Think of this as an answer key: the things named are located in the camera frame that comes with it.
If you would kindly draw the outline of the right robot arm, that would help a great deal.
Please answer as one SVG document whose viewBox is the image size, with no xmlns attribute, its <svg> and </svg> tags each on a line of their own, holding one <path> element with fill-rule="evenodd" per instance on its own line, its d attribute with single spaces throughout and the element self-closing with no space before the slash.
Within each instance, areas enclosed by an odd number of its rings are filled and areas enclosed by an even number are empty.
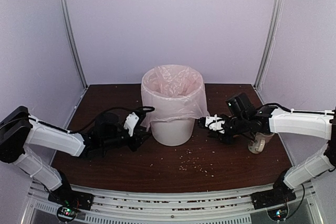
<svg viewBox="0 0 336 224">
<path fill-rule="evenodd" d="M 245 93 L 226 101 L 231 115 L 200 118 L 199 126 L 210 130 L 223 143 L 234 136 L 250 140 L 249 150 L 258 154 L 275 134 L 312 136 L 326 141 L 324 146 L 300 164 L 284 170 L 271 190 L 251 195 L 255 208 L 284 204 L 295 200 L 294 189 L 325 172 L 335 170 L 335 110 L 300 111 L 278 103 L 256 108 Z"/>
</svg>

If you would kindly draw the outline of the white plastic trash bin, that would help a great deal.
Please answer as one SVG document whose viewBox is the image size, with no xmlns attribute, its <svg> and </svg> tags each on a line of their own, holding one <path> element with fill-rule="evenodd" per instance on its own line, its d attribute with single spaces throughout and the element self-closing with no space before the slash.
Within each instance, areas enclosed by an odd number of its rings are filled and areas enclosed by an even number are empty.
<svg viewBox="0 0 336 224">
<path fill-rule="evenodd" d="M 179 146 L 186 143 L 192 136 L 194 119 L 178 119 L 169 122 L 151 122 L 154 139 L 165 146 Z"/>
</svg>

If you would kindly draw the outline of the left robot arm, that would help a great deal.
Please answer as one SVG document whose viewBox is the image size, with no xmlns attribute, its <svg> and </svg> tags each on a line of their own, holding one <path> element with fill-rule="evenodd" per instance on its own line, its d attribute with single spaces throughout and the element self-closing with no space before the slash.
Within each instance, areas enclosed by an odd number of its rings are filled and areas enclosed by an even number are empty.
<svg viewBox="0 0 336 224">
<path fill-rule="evenodd" d="M 78 158 L 104 157 L 108 150 L 127 146 L 136 151 L 150 133 L 141 123 L 153 112 L 142 106 L 129 113 L 123 123 L 111 109 L 99 113 L 83 128 L 71 131 L 44 122 L 19 106 L 1 121 L 1 162 L 13 164 L 40 181 L 56 202 L 69 206 L 79 197 L 72 190 L 65 174 L 52 168 L 30 149 L 39 145 Z"/>
</svg>

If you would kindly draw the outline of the translucent pink plastic bag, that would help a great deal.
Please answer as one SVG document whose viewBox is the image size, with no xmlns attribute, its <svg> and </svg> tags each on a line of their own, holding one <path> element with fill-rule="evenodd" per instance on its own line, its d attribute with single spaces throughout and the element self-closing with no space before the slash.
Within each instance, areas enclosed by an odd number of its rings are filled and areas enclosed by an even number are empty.
<svg viewBox="0 0 336 224">
<path fill-rule="evenodd" d="M 152 106 L 142 125 L 153 122 L 199 119 L 209 115 L 203 76 L 182 65 L 161 65 L 144 74 L 141 82 L 143 106 Z"/>
</svg>

